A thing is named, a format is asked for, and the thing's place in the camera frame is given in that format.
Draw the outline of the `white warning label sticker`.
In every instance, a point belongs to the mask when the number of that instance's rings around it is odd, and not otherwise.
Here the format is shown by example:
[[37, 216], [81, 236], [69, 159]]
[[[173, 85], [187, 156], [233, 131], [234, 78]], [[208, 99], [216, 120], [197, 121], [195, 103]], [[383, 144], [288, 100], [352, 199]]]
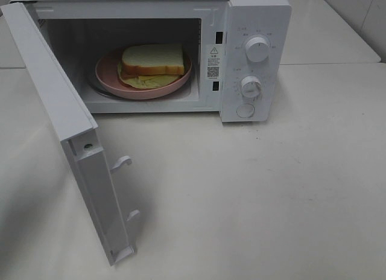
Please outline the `white warning label sticker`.
[[219, 80], [223, 65], [223, 46], [221, 44], [206, 45], [204, 54], [206, 78], [208, 80]]

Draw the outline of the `white lower timer knob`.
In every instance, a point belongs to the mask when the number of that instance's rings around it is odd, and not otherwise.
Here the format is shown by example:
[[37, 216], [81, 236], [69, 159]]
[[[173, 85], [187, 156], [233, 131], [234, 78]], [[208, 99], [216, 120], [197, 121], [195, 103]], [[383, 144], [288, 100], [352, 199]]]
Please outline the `white lower timer knob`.
[[241, 93], [246, 98], [256, 98], [261, 94], [261, 82], [255, 76], [247, 76], [241, 80]]

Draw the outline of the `sandwich with white bread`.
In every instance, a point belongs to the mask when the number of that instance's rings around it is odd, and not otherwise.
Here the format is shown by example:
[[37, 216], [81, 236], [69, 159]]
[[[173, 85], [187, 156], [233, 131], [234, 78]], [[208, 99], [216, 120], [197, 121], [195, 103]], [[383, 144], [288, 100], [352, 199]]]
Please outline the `sandwich with white bread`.
[[181, 44], [138, 45], [126, 48], [117, 65], [120, 81], [136, 89], [167, 86], [185, 74]]

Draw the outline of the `round door release button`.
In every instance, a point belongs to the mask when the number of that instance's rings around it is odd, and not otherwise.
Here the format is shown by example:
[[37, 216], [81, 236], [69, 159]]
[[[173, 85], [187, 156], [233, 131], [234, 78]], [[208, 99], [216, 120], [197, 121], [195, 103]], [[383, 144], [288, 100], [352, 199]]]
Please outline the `round door release button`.
[[253, 116], [255, 107], [252, 104], [242, 104], [237, 107], [236, 113], [240, 118], [249, 118]]

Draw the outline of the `white microwave door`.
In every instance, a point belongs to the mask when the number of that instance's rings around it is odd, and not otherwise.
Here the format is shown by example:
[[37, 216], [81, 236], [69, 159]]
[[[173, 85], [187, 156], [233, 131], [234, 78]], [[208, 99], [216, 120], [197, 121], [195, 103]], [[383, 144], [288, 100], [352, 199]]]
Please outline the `white microwave door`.
[[40, 32], [32, 9], [15, 2], [1, 10], [113, 266], [136, 251], [140, 212], [122, 211], [112, 180], [112, 173], [132, 159], [107, 163], [98, 124]]

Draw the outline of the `pink round plate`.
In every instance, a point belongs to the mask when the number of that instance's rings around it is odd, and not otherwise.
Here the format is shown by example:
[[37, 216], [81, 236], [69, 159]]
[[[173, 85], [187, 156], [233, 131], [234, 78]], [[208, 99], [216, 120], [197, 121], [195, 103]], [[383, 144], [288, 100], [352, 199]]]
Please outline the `pink round plate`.
[[193, 64], [189, 56], [184, 53], [185, 74], [174, 82], [154, 89], [138, 89], [130, 84], [124, 83], [118, 72], [118, 65], [121, 62], [122, 49], [114, 50], [99, 59], [95, 67], [95, 75], [107, 92], [116, 95], [118, 98], [129, 100], [151, 100], [169, 95], [180, 88], [189, 80]]

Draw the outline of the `white upper power knob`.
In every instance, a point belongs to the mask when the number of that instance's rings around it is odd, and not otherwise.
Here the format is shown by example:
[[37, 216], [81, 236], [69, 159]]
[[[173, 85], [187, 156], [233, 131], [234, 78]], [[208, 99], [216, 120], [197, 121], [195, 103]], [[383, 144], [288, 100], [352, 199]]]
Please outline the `white upper power knob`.
[[244, 48], [247, 58], [253, 63], [259, 63], [269, 56], [270, 41], [266, 36], [258, 34], [248, 38]]

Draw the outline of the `white microwave oven body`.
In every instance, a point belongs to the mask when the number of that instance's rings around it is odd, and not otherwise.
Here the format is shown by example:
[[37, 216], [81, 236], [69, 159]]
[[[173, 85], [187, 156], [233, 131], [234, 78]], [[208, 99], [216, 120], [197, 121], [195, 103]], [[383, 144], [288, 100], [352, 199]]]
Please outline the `white microwave oven body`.
[[[218, 112], [224, 122], [265, 121], [291, 17], [287, 0], [11, 0], [32, 9], [40, 32], [90, 113]], [[245, 41], [262, 34], [269, 56], [251, 62]], [[105, 53], [151, 43], [181, 43], [195, 66], [197, 101], [121, 101], [83, 91]], [[206, 78], [206, 45], [223, 46], [219, 80]], [[261, 94], [246, 98], [241, 80], [255, 76]], [[240, 118], [242, 104], [255, 107]]]

